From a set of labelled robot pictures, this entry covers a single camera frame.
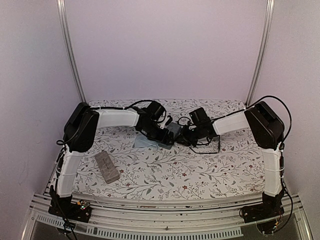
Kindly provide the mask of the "light blue cloth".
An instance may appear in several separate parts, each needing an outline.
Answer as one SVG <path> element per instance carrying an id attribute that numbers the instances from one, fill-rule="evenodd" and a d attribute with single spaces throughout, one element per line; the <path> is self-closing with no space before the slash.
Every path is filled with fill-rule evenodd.
<path id="1" fill-rule="evenodd" d="M 157 142 L 149 140 L 146 136 L 138 134 L 133 143 L 134 148 L 158 148 Z"/>

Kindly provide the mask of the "blue-grey glasses case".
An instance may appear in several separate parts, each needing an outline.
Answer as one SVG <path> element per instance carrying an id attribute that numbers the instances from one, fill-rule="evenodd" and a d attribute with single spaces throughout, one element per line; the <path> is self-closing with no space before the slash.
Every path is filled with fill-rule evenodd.
<path id="1" fill-rule="evenodd" d="M 173 133 L 173 140 L 174 140 L 174 141 L 175 141 L 175 139 L 178 137 L 178 135 L 180 134 L 181 129 L 182 129 L 182 127 L 181 127 L 179 124 L 175 123 L 175 122 L 169 123 L 166 128 L 167 128 L 170 132 Z M 172 144 L 159 143 L 159 144 L 158 144 L 158 146 L 159 146 L 160 148 L 167 149 L 167 150 L 170 150 L 173 145 L 174 145 L 174 143 L 172 143 Z"/>

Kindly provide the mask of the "beige-grey glasses case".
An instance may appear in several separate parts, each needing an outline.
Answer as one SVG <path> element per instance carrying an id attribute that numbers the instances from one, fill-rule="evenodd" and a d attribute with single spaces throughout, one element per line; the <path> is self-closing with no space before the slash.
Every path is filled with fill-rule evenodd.
<path id="1" fill-rule="evenodd" d="M 94 159 L 106 184 L 111 184 L 120 179 L 120 174 L 106 151 L 96 154 Z"/>

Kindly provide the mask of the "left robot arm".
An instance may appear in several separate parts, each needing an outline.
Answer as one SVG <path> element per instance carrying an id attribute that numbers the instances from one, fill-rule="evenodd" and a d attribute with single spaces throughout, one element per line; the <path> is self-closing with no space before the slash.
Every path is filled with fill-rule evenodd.
<path id="1" fill-rule="evenodd" d="M 96 130 L 104 127 L 134 127 L 148 140 L 171 146 L 175 135 L 166 127 L 167 119 L 159 120 L 165 108 L 150 100 L 148 106 L 139 108 L 134 103 L 127 107 L 77 105 L 64 126 L 64 135 L 56 144 L 62 146 L 62 160 L 58 164 L 55 193 L 60 197 L 55 209 L 63 216 L 74 213 L 74 205 L 66 200 L 72 196 L 72 186 L 78 165 L 94 144 Z"/>

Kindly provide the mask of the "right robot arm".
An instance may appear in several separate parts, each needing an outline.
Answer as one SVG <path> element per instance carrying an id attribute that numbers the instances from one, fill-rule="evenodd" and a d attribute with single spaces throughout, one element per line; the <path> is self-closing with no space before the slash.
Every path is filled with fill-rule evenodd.
<path id="1" fill-rule="evenodd" d="M 207 116 L 202 107 L 198 108 L 190 112 L 190 121 L 181 126 L 175 138 L 176 143 L 192 150 L 200 139 L 211 141 L 226 133 L 249 128 L 264 161 L 264 203 L 258 208 L 262 218 L 269 218 L 278 210 L 277 201 L 285 194 L 283 150 L 291 131 L 285 128 L 284 122 L 264 101 L 266 98 L 263 96 L 250 106 L 213 119 Z"/>

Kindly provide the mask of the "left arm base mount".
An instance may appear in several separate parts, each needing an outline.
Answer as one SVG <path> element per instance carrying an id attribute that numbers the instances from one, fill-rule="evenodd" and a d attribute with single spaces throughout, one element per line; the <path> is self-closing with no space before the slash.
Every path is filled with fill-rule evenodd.
<path id="1" fill-rule="evenodd" d="M 66 220 L 75 220 L 88 223 L 91 217 L 92 208 L 90 204 L 84 200 L 72 203 L 72 195 L 68 197 L 60 197 L 54 186 L 50 186 L 49 194 L 51 197 L 48 213 Z"/>

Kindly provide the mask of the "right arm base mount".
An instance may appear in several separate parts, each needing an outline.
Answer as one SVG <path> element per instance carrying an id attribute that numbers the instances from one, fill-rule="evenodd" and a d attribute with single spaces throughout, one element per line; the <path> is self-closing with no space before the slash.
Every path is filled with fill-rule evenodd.
<path id="1" fill-rule="evenodd" d="M 256 222 L 282 215 L 285 211 L 282 205 L 283 195 L 269 196 L 262 194 L 262 203 L 247 205 L 239 210 L 239 216 L 245 223 Z"/>

